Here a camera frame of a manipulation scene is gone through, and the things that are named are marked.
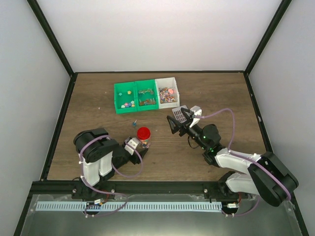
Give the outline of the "lilac slotted plastic scoop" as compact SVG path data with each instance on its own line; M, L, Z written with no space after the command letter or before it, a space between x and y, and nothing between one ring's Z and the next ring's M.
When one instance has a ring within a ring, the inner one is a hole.
M183 105L183 106L176 107L176 108L172 109L172 112L173 112L173 115L174 115L175 119L177 121L179 121L180 123L183 123L183 122L185 122L187 120L185 118L185 116L183 115L182 111L181 111L182 108L187 109L187 106Z

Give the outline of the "clear plastic jar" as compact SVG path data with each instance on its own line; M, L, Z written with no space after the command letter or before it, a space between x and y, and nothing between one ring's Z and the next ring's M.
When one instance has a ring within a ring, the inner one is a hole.
M151 145L151 137L145 138L145 139L140 139L138 138L140 141L140 146L142 148L149 148Z

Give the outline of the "red round lid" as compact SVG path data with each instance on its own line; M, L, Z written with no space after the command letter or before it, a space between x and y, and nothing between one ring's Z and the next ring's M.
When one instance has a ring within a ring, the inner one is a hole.
M149 128L147 127L140 127L137 130L137 137L141 140L146 140L149 139L151 137L151 132L149 130Z

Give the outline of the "green bin with square lollipops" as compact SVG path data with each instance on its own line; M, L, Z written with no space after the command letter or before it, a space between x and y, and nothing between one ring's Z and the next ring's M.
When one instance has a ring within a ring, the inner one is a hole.
M136 81L135 89L138 111L142 112L158 109L158 92L155 80Z

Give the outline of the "green bin with star candies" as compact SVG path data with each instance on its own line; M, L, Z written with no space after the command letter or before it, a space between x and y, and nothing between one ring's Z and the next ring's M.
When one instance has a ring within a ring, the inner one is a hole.
M114 84L114 106L116 114L135 113L138 111L138 97L135 82Z

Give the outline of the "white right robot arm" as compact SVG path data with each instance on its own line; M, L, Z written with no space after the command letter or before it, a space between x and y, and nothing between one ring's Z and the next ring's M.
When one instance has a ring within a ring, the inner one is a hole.
M221 144L221 136L215 124L201 128L198 122L204 119L198 106L191 109L180 107L185 121L167 116L172 134L187 135L203 149L207 164L218 168L229 168L219 184L219 193L230 198L238 192L260 196L266 203L277 207L291 200L299 182L285 164L273 153L247 154L231 150Z

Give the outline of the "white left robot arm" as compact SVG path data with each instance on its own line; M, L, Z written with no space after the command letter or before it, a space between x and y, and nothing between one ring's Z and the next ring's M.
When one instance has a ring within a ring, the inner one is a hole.
M137 138L129 137L119 144L104 128L82 131L73 143L82 169L80 178L87 182L83 192L91 199L100 194L99 183L110 179L127 162L141 164L149 150Z

